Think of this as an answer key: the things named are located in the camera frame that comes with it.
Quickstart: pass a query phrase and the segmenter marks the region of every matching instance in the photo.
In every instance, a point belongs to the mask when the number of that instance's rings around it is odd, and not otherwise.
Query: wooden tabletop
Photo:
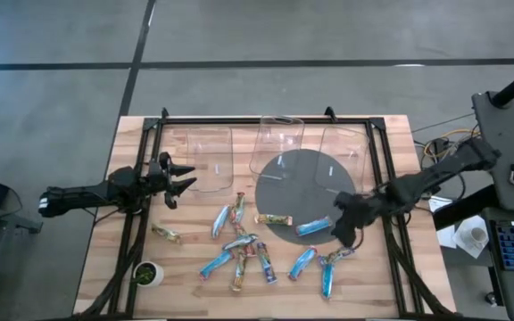
[[[112,148],[108,172],[134,166],[144,117],[123,117]],[[406,116],[385,116],[389,144],[396,175],[419,171],[418,158],[412,142]],[[342,128],[364,132],[355,125]],[[302,148],[318,150],[324,125],[307,125]],[[211,239],[211,225],[221,207],[235,201],[235,193],[217,197],[195,197],[185,192],[178,199],[178,208],[169,210],[163,204],[163,195],[153,198],[150,222],[179,231],[182,245],[169,243],[148,228],[144,260],[151,260],[164,269],[160,286],[140,288],[137,293],[135,317],[152,318],[312,318],[312,317],[397,317],[394,288],[390,275],[382,223],[365,229],[364,244],[353,255],[336,263],[333,296],[323,300],[320,296],[320,267],[311,263],[297,282],[286,277],[305,246],[288,243],[274,235],[266,226],[256,225],[254,204],[255,180],[249,169],[257,126],[232,126],[234,153],[233,192],[245,192],[245,216],[242,221],[248,233],[256,233],[268,246],[270,259],[278,282],[266,284],[257,258],[247,261],[245,280],[241,292],[231,292],[236,259],[220,267],[206,282],[199,278],[199,269],[221,252],[221,245],[235,239],[233,227],[226,225],[218,240]],[[188,126],[165,126],[162,133],[162,151],[172,155],[177,164],[187,163]],[[385,169],[380,139],[376,136],[378,158]],[[146,159],[149,159],[153,140],[149,141]],[[367,166],[363,187],[374,186],[371,167]],[[112,208],[102,208],[98,217]],[[112,216],[94,229],[87,260],[76,300],[75,312],[84,310],[104,288],[114,272],[124,217]],[[442,253],[435,236],[430,214],[414,210],[408,225],[411,248],[416,269],[430,290],[448,309],[454,310],[452,291],[445,271]],[[337,249],[339,243],[318,245],[319,254]],[[410,306],[409,286],[403,278],[403,288]],[[126,302],[126,288],[122,289],[120,305]]]

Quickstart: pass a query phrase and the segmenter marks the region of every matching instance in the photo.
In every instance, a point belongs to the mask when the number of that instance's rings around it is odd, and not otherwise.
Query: small potted plant
[[[158,286],[163,279],[163,268],[151,261],[144,261],[138,264],[132,275],[133,282],[142,287]]]

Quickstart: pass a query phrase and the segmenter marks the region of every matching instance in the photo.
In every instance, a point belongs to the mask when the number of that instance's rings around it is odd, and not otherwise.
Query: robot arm
[[[335,199],[343,216],[336,221],[332,235],[345,247],[356,239],[355,229],[372,224],[376,218],[410,212],[421,195],[464,171],[488,170],[501,156],[486,141],[470,138],[457,152],[417,174],[394,178],[377,187],[370,196],[341,192]]]
[[[175,165],[171,157],[163,152],[158,163],[151,164],[144,177],[137,176],[130,166],[116,169],[98,185],[81,187],[48,187],[39,198],[39,213],[46,218],[62,215],[69,210],[117,206],[127,214],[142,209],[145,199],[153,194],[165,192],[166,205],[177,207],[175,196],[180,196],[196,180],[195,177],[172,181],[172,176],[182,176],[195,168]]]

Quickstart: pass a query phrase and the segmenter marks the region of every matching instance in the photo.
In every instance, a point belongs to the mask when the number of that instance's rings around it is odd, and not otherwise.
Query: transparent container
[[[253,178],[267,177],[282,180],[291,176],[301,149],[304,123],[286,116],[263,116],[253,149],[249,168]]]
[[[364,169],[369,153],[369,139],[360,131],[327,127],[322,134],[315,179],[318,185],[338,193],[350,189],[343,179],[348,175],[355,193],[363,193]]]
[[[221,196],[233,185],[231,128],[190,128],[187,131],[187,164],[197,177],[188,189],[196,196]]]

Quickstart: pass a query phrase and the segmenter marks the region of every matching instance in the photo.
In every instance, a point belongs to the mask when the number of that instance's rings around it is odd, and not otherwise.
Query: white plant pot
[[[138,264],[136,266],[136,268],[134,269],[134,273],[132,273],[132,277],[135,278],[136,277],[136,272],[138,271],[138,268],[140,268],[142,265],[144,265],[146,263],[151,264],[155,268],[155,270],[156,270],[154,272],[155,276],[154,276],[154,278],[153,278],[151,283],[149,283],[149,284],[138,284],[138,286],[140,286],[140,287],[153,287],[153,286],[160,285],[160,283],[164,279],[164,269],[161,266],[159,266],[156,263],[151,262],[151,261],[140,262],[140,264]]]

